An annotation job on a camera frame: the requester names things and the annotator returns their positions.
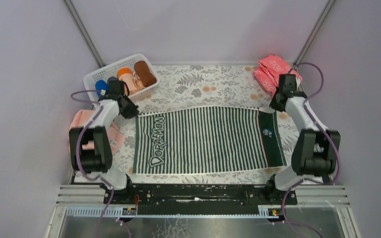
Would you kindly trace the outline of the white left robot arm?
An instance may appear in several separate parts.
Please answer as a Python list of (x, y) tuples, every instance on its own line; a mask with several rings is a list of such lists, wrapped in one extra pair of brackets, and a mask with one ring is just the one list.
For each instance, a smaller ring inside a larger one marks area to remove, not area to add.
[(127, 187), (128, 176), (111, 169), (113, 154), (108, 131), (117, 116), (138, 116), (138, 106), (128, 97), (130, 91), (123, 81), (110, 80), (108, 89), (100, 93), (91, 118), (83, 126), (69, 130), (71, 165), (88, 181), (99, 180), (108, 189), (122, 190)]

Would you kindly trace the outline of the green white striped towel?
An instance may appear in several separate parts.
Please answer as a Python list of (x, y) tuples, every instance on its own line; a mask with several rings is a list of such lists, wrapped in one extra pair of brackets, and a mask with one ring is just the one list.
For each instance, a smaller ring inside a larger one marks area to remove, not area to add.
[(134, 173), (214, 174), (287, 166), (277, 114), (200, 106), (139, 115)]

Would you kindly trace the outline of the brown towel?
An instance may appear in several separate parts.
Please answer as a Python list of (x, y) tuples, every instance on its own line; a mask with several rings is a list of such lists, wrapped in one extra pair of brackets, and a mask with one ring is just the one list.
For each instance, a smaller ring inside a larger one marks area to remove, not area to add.
[(144, 87), (149, 87), (157, 82), (156, 77), (152, 74), (145, 61), (141, 60), (136, 62), (134, 70)]

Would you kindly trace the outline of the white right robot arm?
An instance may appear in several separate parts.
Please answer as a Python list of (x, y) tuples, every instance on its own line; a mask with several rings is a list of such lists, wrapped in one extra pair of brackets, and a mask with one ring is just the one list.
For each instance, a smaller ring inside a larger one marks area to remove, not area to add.
[(341, 167), (340, 133), (329, 129), (315, 115), (307, 95), (298, 90), (294, 74), (279, 75), (270, 107), (286, 112), (299, 132), (291, 165), (271, 177), (273, 188), (279, 191), (292, 190), (305, 180), (315, 182), (316, 177), (338, 177)]

